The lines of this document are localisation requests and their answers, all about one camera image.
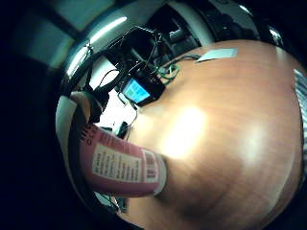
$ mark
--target table surface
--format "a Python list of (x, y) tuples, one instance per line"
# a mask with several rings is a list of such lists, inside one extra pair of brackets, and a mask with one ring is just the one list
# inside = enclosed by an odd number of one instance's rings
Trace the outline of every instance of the table surface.
[(233, 40), (236, 57), (178, 63), (161, 98), (144, 106), (130, 141), (166, 157), (158, 196), (130, 198), (120, 217), (146, 229), (261, 229), (294, 196), (301, 177), (302, 123), (288, 53)]

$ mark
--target fluorescent light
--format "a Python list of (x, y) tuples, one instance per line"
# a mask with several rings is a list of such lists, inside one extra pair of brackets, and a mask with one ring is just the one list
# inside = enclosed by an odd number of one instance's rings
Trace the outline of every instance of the fluorescent light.
[(272, 35), (280, 37), (280, 35), (276, 31), (270, 29), (270, 32)]
[(246, 13), (250, 14), (252, 16), (252, 13), (245, 7), (245, 6), (242, 6), (242, 5), (239, 5), (239, 7), (245, 11)]
[(91, 38), (90, 38), (90, 43), (94, 43), (95, 41), (97, 41), (101, 36), (103, 36), (105, 33), (109, 32), (110, 30), (112, 30), (113, 28), (117, 27), (118, 25), (120, 25), (121, 23), (123, 23), (124, 21), (126, 21), (127, 18), (125, 16), (120, 17), (118, 19), (116, 19), (115, 21), (107, 24), (106, 26), (104, 26), (99, 32), (97, 32), (96, 34), (94, 34)]
[(74, 59), (71, 61), (66, 73), (68, 76), (74, 74), (75, 70), (78, 68), (80, 62), (83, 60), (87, 53), (87, 47), (82, 47), (78, 53), (76, 53)]

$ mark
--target sticker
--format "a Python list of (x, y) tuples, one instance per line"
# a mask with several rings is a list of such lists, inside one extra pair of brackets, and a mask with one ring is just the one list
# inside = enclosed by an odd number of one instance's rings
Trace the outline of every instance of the sticker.
[(145, 183), (155, 183), (157, 182), (157, 174), (158, 174), (158, 167), (156, 164), (156, 158), (154, 157), (154, 153), (145, 149), (142, 149), (144, 153), (145, 159), (145, 171), (144, 171), (144, 178)]
[(122, 182), (141, 182), (142, 159), (97, 145), (92, 172), (106, 179)]

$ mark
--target barcode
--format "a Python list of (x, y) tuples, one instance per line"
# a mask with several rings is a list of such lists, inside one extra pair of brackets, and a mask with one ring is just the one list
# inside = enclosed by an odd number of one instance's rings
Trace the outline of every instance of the barcode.
[(146, 178), (150, 180), (156, 180), (156, 164), (154, 156), (151, 152), (144, 152), (146, 159)]

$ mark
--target device display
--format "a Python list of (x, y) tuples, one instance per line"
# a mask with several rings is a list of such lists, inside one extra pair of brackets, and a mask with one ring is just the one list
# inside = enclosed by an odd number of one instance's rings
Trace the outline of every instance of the device display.
[(148, 99), (151, 95), (135, 79), (130, 79), (123, 90), (123, 94), (136, 104)]

